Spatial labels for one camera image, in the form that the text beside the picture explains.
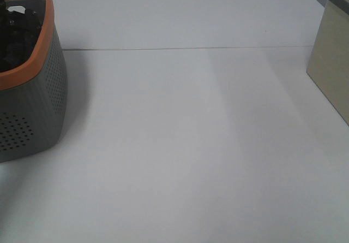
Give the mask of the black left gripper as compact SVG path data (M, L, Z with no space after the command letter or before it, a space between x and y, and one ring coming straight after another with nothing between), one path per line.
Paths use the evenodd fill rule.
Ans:
M5 0L1 0L1 33L7 31L26 30L39 38L41 23L38 15L31 9L24 13L9 11Z

